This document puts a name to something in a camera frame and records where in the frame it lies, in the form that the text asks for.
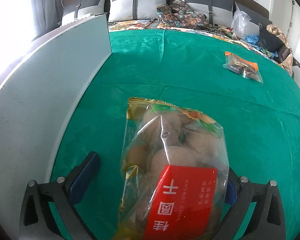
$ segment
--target pillow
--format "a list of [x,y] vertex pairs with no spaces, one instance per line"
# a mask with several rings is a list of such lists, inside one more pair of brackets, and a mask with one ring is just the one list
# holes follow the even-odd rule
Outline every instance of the pillow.
[[183,13],[183,14],[194,13],[191,7],[182,0],[174,0],[170,5],[170,7],[173,13]]
[[272,24],[272,21],[269,21],[266,17],[263,17],[239,3],[235,3],[235,8],[236,10],[244,11],[250,16],[251,20],[247,23],[244,31],[249,35],[259,35],[260,28],[266,28],[267,25]]
[[147,20],[157,17],[156,7],[167,0],[110,0],[109,22]]
[[207,15],[210,24],[230,27],[234,0],[183,0],[196,13]]
[[63,8],[62,25],[104,12],[105,0],[76,0]]

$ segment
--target patterned pillow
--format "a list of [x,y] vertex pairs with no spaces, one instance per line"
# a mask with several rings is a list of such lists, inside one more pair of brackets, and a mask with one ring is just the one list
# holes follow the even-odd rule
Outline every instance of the patterned pillow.
[[171,14],[172,11],[171,11],[171,8],[165,4],[165,5],[162,5],[162,6],[158,6],[156,8],[156,11],[157,11],[157,15],[160,17],[161,15],[163,14]]
[[174,0],[172,4],[170,5],[173,13],[194,13],[194,10],[191,9],[189,5],[187,5],[182,0]]
[[201,13],[189,13],[189,14],[158,13],[158,16],[166,26],[187,28],[193,30],[205,30],[205,29],[215,30],[214,25],[209,24],[206,21],[206,16]]

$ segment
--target plastic bag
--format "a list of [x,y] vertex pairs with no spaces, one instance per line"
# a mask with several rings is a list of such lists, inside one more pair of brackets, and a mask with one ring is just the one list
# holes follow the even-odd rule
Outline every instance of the plastic bag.
[[129,98],[128,105],[114,239],[208,238],[226,193],[223,128],[202,112],[162,101]]
[[227,68],[246,79],[254,79],[263,84],[257,63],[249,62],[227,51],[225,52],[225,55],[227,63],[223,64],[224,68]]
[[234,12],[231,28],[233,28],[233,32],[238,38],[243,39],[245,36],[250,34],[246,33],[246,26],[250,20],[250,16],[243,11],[237,10]]

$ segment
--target green cloth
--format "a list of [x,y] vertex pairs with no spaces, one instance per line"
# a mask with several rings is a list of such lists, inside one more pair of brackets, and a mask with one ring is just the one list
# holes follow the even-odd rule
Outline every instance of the green cloth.
[[[291,240],[300,231],[300,89],[292,78],[253,51],[202,35],[129,30],[112,32],[110,39],[113,53],[74,111],[51,176],[55,181],[67,175],[90,151],[100,154],[98,177],[76,205],[95,236],[108,240],[116,230],[127,100],[144,97],[198,109],[217,120],[233,170],[253,182],[277,181]],[[225,51],[258,63],[264,84],[223,68]],[[67,235],[60,219],[58,225]]]

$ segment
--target transparent plastic bag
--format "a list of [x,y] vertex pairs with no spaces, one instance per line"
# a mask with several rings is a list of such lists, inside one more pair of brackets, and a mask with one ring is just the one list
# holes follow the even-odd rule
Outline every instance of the transparent plastic bag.
[[231,28],[233,28],[233,32],[238,38],[243,39],[245,36],[249,35],[249,33],[246,33],[246,26],[250,20],[250,16],[243,11],[237,10],[234,12]]
[[226,64],[223,64],[224,68],[227,68],[238,75],[246,79],[254,79],[263,84],[261,74],[258,69],[258,64],[254,62],[247,61],[237,55],[225,52]]
[[223,128],[202,112],[162,101],[130,98],[128,105],[113,239],[207,239],[226,193]]

